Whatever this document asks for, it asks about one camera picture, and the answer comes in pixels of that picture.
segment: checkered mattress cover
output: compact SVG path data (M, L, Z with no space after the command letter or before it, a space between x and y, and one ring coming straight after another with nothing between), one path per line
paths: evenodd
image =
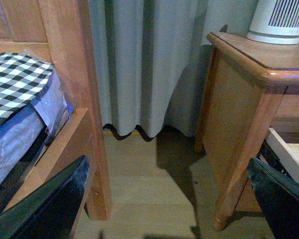
M0 54L0 126L46 90L53 65L21 53Z

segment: floor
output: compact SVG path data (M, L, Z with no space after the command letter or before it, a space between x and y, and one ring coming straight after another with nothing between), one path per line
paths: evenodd
M151 142L138 133L105 143L113 198L108 221L82 213L75 239L273 239L263 217L212 227L217 188L207 157L194 138L163 131Z

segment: white air purifier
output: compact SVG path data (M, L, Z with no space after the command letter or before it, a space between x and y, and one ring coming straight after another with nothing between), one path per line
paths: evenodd
M299 0L259 0L247 38L274 44L299 43Z

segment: white curtain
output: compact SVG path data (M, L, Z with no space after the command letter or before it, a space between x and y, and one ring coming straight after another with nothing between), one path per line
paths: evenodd
M102 122L195 134L211 31L248 32L257 0L89 0Z

